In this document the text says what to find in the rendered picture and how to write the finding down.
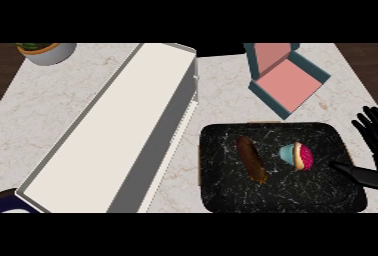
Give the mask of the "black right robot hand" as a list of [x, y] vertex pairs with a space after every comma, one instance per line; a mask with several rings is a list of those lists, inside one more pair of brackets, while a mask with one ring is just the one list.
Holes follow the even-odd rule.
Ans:
[[352, 121], [373, 153], [377, 169], [367, 169], [333, 161], [330, 167], [348, 175], [359, 184], [378, 190], [378, 107], [364, 107], [358, 119]]

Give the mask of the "pink frosted cupcake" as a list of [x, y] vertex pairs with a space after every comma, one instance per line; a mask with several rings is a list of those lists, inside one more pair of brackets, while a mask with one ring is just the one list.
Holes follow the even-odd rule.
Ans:
[[280, 157], [297, 170], [309, 170], [314, 166], [312, 151], [300, 142], [281, 147]]

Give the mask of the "black marble tray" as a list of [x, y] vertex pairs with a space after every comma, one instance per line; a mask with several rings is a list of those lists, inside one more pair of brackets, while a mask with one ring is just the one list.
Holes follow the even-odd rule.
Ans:
[[[249, 137], [269, 178], [250, 178], [237, 139]], [[314, 154], [314, 167], [299, 171], [280, 149], [300, 142]], [[352, 162], [336, 128], [312, 123], [213, 124], [200, 135], [201, 199], [215, 213], [354, 213], [365, 210], [365, 189], [330, 163]]]

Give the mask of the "brown chocolate eclair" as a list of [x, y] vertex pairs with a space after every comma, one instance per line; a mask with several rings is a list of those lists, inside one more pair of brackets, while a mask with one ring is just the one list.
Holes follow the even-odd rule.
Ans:
[[265, 183], [268, 181], [269, 174], [253, 141], [247, 136], [241, 136], [238, 138], [237, 150], [249, 171], [250, 179]]

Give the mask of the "large white cabinet door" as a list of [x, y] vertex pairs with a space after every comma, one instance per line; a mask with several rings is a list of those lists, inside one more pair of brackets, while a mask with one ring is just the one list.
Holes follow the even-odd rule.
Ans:
[[82, 44], [60, 67], [95, 97], [17, 196], [42, 213], [145, 213], [199, 106], [197, 51]]

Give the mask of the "dark blue round object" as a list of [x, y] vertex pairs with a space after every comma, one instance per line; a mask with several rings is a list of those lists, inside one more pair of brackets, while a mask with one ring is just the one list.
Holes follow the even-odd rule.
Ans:
[[15, 195], [17, 189], [0, 192], [0, 213], [38, 213], [38, 210]]

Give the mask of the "grey potted plant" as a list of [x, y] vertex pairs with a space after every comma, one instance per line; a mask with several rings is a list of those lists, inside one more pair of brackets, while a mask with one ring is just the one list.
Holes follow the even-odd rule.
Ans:
[[18, 51], [36, 65], [51, 66], [69, 59], [76, 48], [76, 43], [52, 43], [43, 49], [33, 51], [24, 50], [18, 47]]

